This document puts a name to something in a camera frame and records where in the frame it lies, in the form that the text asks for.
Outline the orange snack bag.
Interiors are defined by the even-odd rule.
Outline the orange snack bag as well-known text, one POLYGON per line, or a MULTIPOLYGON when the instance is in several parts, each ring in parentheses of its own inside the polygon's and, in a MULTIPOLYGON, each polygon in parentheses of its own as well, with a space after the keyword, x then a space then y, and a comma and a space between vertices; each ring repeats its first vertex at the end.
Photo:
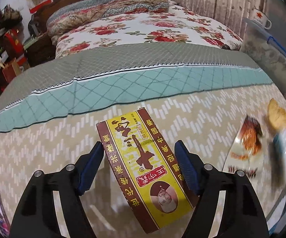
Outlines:
POLYGON ((274 130, 281 131, 286 129, 286 110, 280 107, 274 98, 269 101, 268 120, 274 130))

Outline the red white snack wrapper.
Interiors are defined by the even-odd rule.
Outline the red white snack wrapper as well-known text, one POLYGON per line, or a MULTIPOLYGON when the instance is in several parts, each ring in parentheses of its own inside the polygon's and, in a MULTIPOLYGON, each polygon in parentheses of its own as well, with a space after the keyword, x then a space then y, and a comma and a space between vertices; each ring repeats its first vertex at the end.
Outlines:
POLYGON ((256 180, 263 167, 263 133, 257 119, 246 116, 226 157, 223 171, 242 170, 250 180, 256 180))

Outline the yellow red carton box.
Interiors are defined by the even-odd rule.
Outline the yellow red carton box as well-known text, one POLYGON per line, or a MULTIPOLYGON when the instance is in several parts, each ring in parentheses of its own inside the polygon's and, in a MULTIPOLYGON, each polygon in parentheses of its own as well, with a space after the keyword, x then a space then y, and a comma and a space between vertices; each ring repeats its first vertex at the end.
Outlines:
POLYGON ((145 233, 186 215, 198 198, 145 108, 96 125, 111 169, 145 233))

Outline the blue-lid clear storage box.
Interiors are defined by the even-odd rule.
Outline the blue-lid clear storage box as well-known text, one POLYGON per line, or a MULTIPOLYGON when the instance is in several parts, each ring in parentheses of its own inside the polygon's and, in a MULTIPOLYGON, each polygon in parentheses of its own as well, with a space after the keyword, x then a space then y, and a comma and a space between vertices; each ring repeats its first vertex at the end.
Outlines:
POLYGON ((286 94, 286 49, 257 23, 248 18, 245 22, 240 51, 249 55, 286 94))

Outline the zigzag patterned bed quilt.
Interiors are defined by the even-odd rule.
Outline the zigzag patterned bed quilt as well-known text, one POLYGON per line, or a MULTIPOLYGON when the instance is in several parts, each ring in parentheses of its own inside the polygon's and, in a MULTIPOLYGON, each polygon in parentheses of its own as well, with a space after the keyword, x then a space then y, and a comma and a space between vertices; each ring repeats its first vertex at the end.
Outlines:
POLYGON ((254 186, 268 228, 286 215, 271 169, 267 107, 286 99, 247 54, 175 42, 98 47, 30 68, 0 95, 0 195, 8 221, 34 171, 50 173, 99 140, 96 125, 145 108, 170 148, 183 140, 222 170, 245 116, 262 128, 254 186))

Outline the white enamel star mug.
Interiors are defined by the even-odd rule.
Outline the white enamel star mug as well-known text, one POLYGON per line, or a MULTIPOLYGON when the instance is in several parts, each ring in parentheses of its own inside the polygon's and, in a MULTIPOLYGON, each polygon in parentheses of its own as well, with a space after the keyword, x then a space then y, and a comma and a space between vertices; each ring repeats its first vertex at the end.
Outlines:
POLYGON ((267 15, 259 9, 252 9, 249 19, 266 30, 269 30, 272 27, 272 22, 269 20, 267 15))

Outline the floral bed sheet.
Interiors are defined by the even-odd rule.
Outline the floral bed sheet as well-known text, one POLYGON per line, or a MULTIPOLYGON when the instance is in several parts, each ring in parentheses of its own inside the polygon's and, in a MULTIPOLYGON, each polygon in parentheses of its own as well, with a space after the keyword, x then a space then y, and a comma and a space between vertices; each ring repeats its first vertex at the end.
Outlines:
POLYGON ((168 12, 120 14, 79 26, 61 37, 56 58, 96 47, 151 42, 182 42, 239 50, 242 39, 224 24, 173 5, 168 12))

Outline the cluttered shelf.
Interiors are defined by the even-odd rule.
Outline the cluttered shelf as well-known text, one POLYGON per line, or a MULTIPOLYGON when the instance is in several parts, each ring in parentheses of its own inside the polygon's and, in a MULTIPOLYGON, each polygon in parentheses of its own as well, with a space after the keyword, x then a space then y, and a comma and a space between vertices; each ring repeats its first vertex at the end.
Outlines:
POLYGON ((30 65, 23 46, 22 15, 10 6, 0 9, 0 95, 20 72, 30 65))

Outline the folded patterned blanket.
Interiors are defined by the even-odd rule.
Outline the folded patterned blanket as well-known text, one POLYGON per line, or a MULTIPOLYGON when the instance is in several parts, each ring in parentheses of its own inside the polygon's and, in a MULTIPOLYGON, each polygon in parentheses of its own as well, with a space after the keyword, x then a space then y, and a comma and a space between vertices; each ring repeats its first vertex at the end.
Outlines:
POLYGON ((47 20, 53 43, 63 34, 102 18, 123 13, 166 12, 169 0, 83 0, 55 11, 47 20))

